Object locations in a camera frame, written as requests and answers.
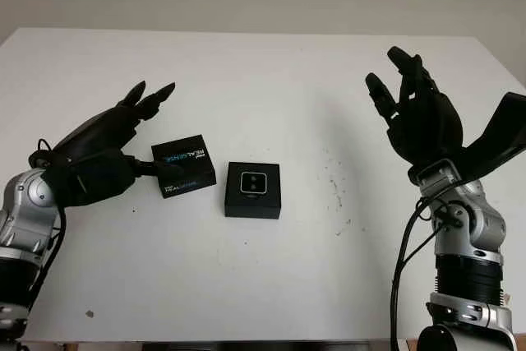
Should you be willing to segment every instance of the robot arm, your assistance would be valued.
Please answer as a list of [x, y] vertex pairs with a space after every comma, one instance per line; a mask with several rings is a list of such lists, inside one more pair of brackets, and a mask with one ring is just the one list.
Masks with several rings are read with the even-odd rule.
[[[430, 206], [436, 235], [436, 292], [427, 303], [434, 325], [421, 333], [418, 349], [477, 349], [483, 339], [484, 349], [516, 350], [511, 311], [501, 306], [505, 222], [487, 203], [478, 179], [526, 149], [526, 97], [506, 94], [484, 133], [464, 148], [460, 117], [420, 56], [410, 57], [397, 47], [387, 54], [402, 75], [399, 102], [376, 75], [369, 74], [366, 83], [389, 126], [391, 145], [412, 165], [409, 179]], [[412, 216], [404, 233], [393, 280], [395, 350], [399, 276], [416, 218]]]
[[172, 173], [178, 166], [124, 155], [141, 120], [152, 118], [173, 92], [170, 84], [139, 101], [145, 82], [111, 109], [84, 122], [52, 150], [34, 152], [33, 168], [12, 178], [0, 210], [0, 349], [16, 339], [66, 230], [64, 208], [89, 205], [126, 191], [141, 175]]

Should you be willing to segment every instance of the wire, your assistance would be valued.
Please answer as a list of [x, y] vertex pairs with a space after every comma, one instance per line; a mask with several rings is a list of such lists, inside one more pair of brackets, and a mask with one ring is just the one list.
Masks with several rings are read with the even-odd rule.
[[46, 146], [46, 148], [48, 149], [48, 151], [51, 151], [51, 146], [50, 146], [49, 143], [46, 141], [46, 139], [39, 139], [39, 142], [38, 142], [37, 145], [36, 145], [37, 150], [42, 150], [42, 144], [44, 144], [44, 145]]
[[417, 253], [418, 253], [420, 250], [422, 250], [422, 249], [426, 246], [426, 244], [428, 244], [428, 243], [429, 243], [429, 242], [430, 242], [430, 241], [431, 241], [431, 240], [432, 240], [432, 239], [433, 239], [433, 238], [434, 238], [434, 237], [435, 237], [435, 236], [436, 236], [436, 235], [437, 235], [437, 234], [438, 234], [438, 233], [439, 233], [444, 227], [445, 227], [445, 223], [444, 223], [444, 222], [441, 223], [440, 225], [438, 225], [438, 227], [436, 228], [436, 231], [433, 232], [433, 233], [431, 233], [431, 234], [429, 235], [429, 237], [428, 237], [426, 240], [424, 240], [424, 241], [422, 242], [422, 244], [420, 244], [418, 247], [416, 247], [416, 248], [414, 249], [414, 251], [411, 252], [411, 253], [408, 255], [407, 258], [405, 258], [404, 263], [402, 264], [402, 269], [408, 264], [409, 260], [410, 260], [413, 256], [417, 255]]
[[62, 242], [64, 241], [64, 236], [66, 235], [66, 212], [64, 211], [63, 207], [58, 207], [58, 217], [60, 218], [60, 230], [58, 231], [58, 234], [54, 236], [57, 238], [57, 242], [55, 243], [55, 247], [49, 254], [48, 260], [40, 270], [39, 275], [37, 276], [36, 281], [33, 284], [33, 287], [31, 287], [27, 307], [29, 311], [31, 311], [31, 308], [35, 303], [37, 296], [39, 296], [40, 289], [42, 288], [42, 284], [44, 283], [44, 280], [48, 275], [49, 268], [53, 264], [53, 261], [55, 260], [55, 257], [58, 254], [58, 250], [60, 249], [60, 247], [62, 246]]
[[[398, 347], [398, 340], [397, 340], [397, 307], [398, 307], [398, 291], [399, 291], [399, 285], [400, 285], [400, 277], [402, 275], [402, 269], [405, 267], [405, 265], [408, 262], [408, 259], [412, 258], [414, 256], [414, 253], [418, 252], [415, 251], [414, 253], [410, 254], [408, 259], [405, 259], [405, 252], [408, 247], [409, 242], [409, 236], [411, 235], [411, 231], [413, 230], [414, 224], [417, 222], [420, 214], [435, 200], [438, 200], [439, 197], [447, 193], [448, 191], [460, 187], [464, 185], [467, 182], [471, 182], [472, 180], [459, 180], [456, 182], [451, 183], [447, 187], [444, 187], [440, 189], [439, 191], [433, 193], [431, 196], [425, 198], [422, 200], [422, 203], [417, 206], [415, 211], [411, 214], [409, 217], [408, 223], [405, 225], [404, 235], [402, 237], [402, 242], [400, 243], [400, 249], [398, 254], [398, 259], [396, 261], [396, 267], [394, 268], [394, 275], [393, 275], [393, 283], [391, 285], [391, 296], [390, 296], [390, 344], [391, 344], [391, 350], [393, 351], [399, 351]], [[422, 249], [423, 246], [425, 246], [425, 243], [421, 245], [421, 247], [418, 247], [418, 250]]]

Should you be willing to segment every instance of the black box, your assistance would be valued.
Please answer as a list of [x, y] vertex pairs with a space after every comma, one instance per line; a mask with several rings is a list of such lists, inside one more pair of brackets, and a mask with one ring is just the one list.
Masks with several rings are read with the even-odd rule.
[[214, 165], [202, 135], [153, 145], [151, 151], [154, 160], [176, 164], [184, 171], [180, 177], [157, 177], [164, 198], [215, 185]]
[[278, 164], [228, 164], [224, 214], [227, 217], [278, 219], [281, 186]]

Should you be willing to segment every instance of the tabletop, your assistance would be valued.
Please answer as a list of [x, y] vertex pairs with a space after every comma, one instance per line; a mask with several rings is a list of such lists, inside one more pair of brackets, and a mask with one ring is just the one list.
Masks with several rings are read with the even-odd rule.
[[[0, 47], [0, 179], [28, 168], [40, 137], [56, 144], [138, 81], [175, 81], [126, 154], [202, 134], [217, 185], [163, 199], [142, 177], [121, 196], [67, 209], [67, 235], [26, 339], [197, 341], [384, 339], [390, 280], [418, 190], [390, 147], [364, 84], [394, 91], [386, 57], [420, 53], [458, 109], [464, 143], [506, 91], [524, 88], [475, 39], [19, 29]], [[229, 161], [277, 163], [279, 219], [224, 217]], [[526, 331], [522, 292], [526, 155], [482, 182], [509, 230], [504, 292]], [[415, 227], [411, 246], [431, 232]], [[405, 269], [399, 337], [431, 323], [432, 245]]]

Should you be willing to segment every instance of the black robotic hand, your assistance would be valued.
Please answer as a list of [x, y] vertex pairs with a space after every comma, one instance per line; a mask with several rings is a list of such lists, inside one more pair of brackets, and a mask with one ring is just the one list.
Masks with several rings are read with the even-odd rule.
[[141, 120], [154, 117], [174, 89], [172, 83], [141, 100], [142, 81], [115, 107], [84, 122], [52, 150], [34, 152], [30, 165], [46, 168], [42, 179], [53, 190], [57, 204], [89, 205], [123, 193], [141, 175], [181, 174], [178, 166], [141, 162], [121, 152]]
[[449, 159], [463, 179], [480, 178], [526, 149], [526, 97], [507, 93], [484, 133], [462, 147], [462, 123], [445, 94], [422, 66], [419, 55], [393, 47], [387, 56], [402, 75], [399, 102], [381, 80], [369, 73], [366, 84], [378, 113], [387, 121], [394, 150], [413, 167], [409, 178], [427, 166]]
[[394, 150], [414, 166], [451, 156], [462, 146], [462, 124], [448, 97], [436, 88], [419, 55], [393, 47], [387, 53], [402, 75], [399, 102], [373, 73], [366, 78], [369, 95], [387, 121]]

